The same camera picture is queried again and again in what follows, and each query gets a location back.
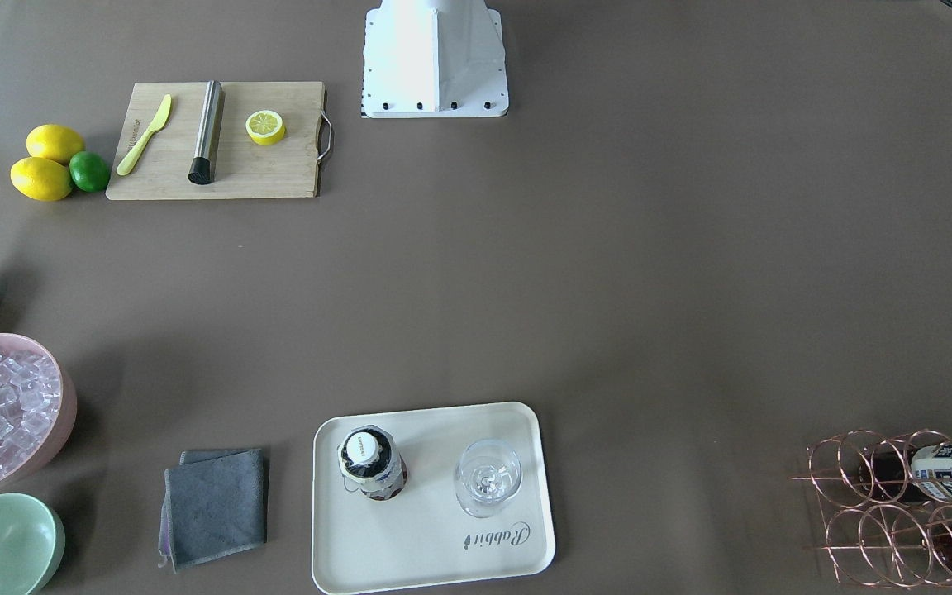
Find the copper wire bottle basket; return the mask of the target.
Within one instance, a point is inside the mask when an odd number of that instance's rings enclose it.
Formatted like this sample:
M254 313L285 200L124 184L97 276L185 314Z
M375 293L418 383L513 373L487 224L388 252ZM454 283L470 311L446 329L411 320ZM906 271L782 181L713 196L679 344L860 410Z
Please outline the copper wire bottle basket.
M838 583L952 590L952 573L931 550L933 535L952 530L952 502L880 502L856 481L856 470L873 455L940 443L952 443L952 436L931 429L903 436L860 430L806 449L797 481L812 510L812 549Z

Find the clear wine glass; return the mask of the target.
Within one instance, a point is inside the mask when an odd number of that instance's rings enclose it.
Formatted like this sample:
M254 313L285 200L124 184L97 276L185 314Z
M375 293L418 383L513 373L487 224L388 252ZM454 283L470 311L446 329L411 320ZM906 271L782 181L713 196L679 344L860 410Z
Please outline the clear wine glass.
M468 445L455 466L455 497L472 517L497 515L517 495L524 467L513 445L483 438Z

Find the bamboo cutting board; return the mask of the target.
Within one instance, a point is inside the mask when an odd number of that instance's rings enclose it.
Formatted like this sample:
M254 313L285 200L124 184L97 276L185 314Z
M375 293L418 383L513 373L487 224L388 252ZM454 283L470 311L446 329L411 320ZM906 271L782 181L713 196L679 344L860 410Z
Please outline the bamboo cutting board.
M163 97L171 97L164 129L149 140L135 169L114 174L110 200L202 200L313 198L320 191L324 136L331 136L322 113L322 82L221 83L221 116L214 144L212 183L188 180L204 121L207 83L135 83L122 123L114 164L121 162L155 116ZM254 143L245 130L248 116L262 109L282 118L286 133L273 145Z

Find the cream serving tray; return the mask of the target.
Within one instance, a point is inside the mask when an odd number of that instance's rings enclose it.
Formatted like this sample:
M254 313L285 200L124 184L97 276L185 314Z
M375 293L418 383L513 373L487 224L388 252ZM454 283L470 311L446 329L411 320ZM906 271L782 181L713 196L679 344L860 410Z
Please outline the cream serving tray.
M407 486L387 501L348 488L337 464L349 432L367 425L386 430L407 463ZM481 438L506 441L522 470L517 495L491 517L466 515L454 490L462 452ZM337 416L315 433L311 572L323 592L533 575L547 569L555 553L540 423L525 403Z

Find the half lemon slice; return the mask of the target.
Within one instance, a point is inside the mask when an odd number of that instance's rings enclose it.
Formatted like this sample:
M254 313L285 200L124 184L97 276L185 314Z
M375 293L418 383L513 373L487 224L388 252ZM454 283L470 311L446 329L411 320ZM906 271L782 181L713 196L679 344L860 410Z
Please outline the half lemon slice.
M275 145L286 135L286 123L274 110L259 110L245 120L245 131L253 143L261 146Z

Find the steel muddler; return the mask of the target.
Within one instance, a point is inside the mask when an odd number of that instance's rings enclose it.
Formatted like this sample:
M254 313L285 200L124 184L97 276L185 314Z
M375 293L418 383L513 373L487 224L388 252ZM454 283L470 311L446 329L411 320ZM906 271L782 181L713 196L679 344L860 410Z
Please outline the steel muddler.
M221 83L219 80L209 80L202 101L195 150L190 161L190 183L208 185L214 181L223 105Z

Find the grey folded cloth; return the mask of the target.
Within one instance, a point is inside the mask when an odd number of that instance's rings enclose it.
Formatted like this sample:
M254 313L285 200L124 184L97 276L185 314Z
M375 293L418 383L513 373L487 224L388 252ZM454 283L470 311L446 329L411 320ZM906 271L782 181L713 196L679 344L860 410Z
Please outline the grey folded cloth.
M175 573L267 542L260 448L185 450L164 471L159 554Z

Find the yellow plastic knife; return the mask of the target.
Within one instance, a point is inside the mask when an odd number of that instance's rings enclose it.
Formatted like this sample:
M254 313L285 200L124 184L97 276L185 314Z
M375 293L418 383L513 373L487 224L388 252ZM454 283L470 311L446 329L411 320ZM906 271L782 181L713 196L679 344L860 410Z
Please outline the yellow plastic knife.
M158 109L156 109L154 117L151 118L148 126L142 132L142 135L137 138L136 143L133 144L127 151L127 154L124 155L124 158L121 159L121 163L116 169L117 176L127 176L135 169L137 162L142 158L143 152L146 150L146 146L149 144L152 136L166 127L171 110L173 110L173 97L171 97L170 94L165 94L162 97L161 104L158 106Z

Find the green lime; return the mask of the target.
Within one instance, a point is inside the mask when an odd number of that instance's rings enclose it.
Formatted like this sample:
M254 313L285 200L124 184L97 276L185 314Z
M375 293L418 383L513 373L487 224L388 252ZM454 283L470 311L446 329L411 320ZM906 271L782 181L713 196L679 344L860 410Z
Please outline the green lime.
M72 155L68 164L72 184L86 193L99 193L108 188L111 166L91 151L79 151Z

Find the yellow lemon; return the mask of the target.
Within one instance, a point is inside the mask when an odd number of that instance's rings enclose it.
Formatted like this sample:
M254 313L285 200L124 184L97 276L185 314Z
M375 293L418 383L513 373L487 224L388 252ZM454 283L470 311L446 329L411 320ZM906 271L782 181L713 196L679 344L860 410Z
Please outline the yellow lemon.
M86 150L84 138L77 131L56 123L31 129L24 144L31 157L50 159L63 165L68 165L76 154Z
M14 188L37 201L59 201L73 191L71 174L64 165L52 159L26 157L10 169Z

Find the pink bowl of ice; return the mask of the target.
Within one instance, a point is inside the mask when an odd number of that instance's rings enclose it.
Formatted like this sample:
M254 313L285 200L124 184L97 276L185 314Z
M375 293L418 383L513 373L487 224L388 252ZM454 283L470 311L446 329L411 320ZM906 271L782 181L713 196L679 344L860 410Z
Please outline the pink bowl of ice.
M0 334L0 487L48 464L76 414L74 385L60 362L29 336Z

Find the mint green bowl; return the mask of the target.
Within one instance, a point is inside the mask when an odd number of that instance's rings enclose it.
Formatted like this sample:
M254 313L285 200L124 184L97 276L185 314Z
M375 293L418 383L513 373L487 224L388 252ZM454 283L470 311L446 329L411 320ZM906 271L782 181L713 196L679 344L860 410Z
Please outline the mint green bowl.
M63 561L57 512L24 493L0 494L0 594L38 594Z

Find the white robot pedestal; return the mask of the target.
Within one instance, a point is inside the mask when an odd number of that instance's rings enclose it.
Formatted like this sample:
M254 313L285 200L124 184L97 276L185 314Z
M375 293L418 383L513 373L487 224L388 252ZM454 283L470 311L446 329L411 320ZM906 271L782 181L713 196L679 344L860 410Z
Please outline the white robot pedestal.
M360 114L506 116L502 15L483 1L383 1L365 14Z

